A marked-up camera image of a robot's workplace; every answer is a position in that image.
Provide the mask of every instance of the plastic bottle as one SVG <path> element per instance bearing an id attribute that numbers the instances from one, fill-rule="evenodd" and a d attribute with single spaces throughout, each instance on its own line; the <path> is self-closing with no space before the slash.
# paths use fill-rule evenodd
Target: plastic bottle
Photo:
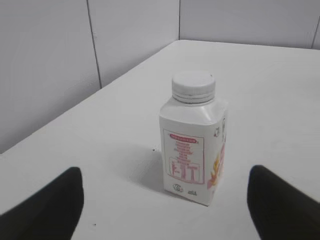
<path id="1" fill-rule="evenodd" d="M 225 158 L 228 103 L 215 88 L 208 72 L 178 73 L 159 115 L 164 189 L 206 206 Z"/>

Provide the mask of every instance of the table surface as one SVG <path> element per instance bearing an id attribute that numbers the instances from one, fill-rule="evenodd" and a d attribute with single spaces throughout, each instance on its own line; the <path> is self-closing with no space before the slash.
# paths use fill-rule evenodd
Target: table surface
<path id="1" fill-rule="evenodd" d="M 210 207 L 163 190 L 159 110 L 177 71 L 208 70 L 229 102 Z M 84 208 L 72 239 L 256 240 L 249 171 L 265 165 L 320 201 L 320 51 L 176 41 L 6 151 L 0 214 L 71 166 Z"/>

